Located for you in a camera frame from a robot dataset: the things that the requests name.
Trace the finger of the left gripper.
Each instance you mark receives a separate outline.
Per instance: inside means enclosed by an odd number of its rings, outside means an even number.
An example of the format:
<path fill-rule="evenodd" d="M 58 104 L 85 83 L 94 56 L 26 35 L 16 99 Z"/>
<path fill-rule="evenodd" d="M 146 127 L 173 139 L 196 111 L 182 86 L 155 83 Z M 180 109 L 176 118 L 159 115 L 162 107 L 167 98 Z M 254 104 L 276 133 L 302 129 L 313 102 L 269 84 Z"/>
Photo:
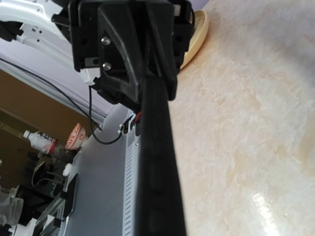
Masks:
<path fill-rule="evenodd" d="M 177 90 L 177 68 L 172 42 L 174 7 L 170 2 L 147 2 L 145 6 L 158 71 L 165 81 L 168 99 L 172 101 Z"/>

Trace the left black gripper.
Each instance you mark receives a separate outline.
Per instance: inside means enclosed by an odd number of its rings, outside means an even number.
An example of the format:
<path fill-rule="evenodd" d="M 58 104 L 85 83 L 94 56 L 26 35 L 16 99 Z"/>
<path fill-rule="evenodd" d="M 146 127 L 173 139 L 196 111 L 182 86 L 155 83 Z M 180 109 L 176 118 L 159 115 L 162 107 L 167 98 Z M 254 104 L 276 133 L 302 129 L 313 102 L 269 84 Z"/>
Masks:
<path fill-rule="evenodd" d="M 71 43 L 74 69 L 99 68 L 92 88 L 111 104 L 138 106 L 146 78 L 158 77 L 145 3 L 170 2 L 177 75 L 189 49 L 194 23 L 187 0 L 59 0 L 53 23 Z"/>

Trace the black phone case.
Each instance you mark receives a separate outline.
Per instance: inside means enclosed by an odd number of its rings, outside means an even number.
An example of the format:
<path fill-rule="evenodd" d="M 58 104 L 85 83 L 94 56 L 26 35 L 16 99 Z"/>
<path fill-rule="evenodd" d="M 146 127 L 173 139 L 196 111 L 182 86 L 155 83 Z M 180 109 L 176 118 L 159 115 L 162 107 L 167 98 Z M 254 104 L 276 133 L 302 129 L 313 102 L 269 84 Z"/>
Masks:
<path fill-rule="evenodd" d="M 136 236 L 185 236 L 186 224 L 166 85 L 148 78 L 142 95 Z"/>

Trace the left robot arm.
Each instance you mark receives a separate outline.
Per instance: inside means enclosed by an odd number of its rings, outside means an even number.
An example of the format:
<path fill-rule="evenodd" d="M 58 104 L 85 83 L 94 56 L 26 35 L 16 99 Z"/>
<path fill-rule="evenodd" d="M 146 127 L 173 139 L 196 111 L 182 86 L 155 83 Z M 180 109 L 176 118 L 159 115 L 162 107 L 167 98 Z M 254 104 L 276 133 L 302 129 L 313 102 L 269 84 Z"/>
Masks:
<path fill-rule="evenodd" d="M 7 41 L 35 26 L 71 45 L 70 67 L 107 102 L 136 109 L 147 78 L 162 79 L 173 100 L 193 34 L 187 0 L 3 0 Z"/>

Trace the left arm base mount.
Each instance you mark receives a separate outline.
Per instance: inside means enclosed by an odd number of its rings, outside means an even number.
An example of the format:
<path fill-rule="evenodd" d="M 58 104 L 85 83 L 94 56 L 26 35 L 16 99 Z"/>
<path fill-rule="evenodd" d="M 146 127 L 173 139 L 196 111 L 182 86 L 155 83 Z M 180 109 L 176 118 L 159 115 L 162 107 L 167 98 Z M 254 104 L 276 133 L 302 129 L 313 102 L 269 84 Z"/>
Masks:
<path fill-rule="evenodd" d="M 120 124 L 120 128 L 118 130 L 119 135 L 126 135 L 131 131 L 135 131 L 135 136 L 140 136 L 142 131 L 142 123 L 141 123 L 142 111 L 130 115 L 127 117 L 122 124 Z"/>

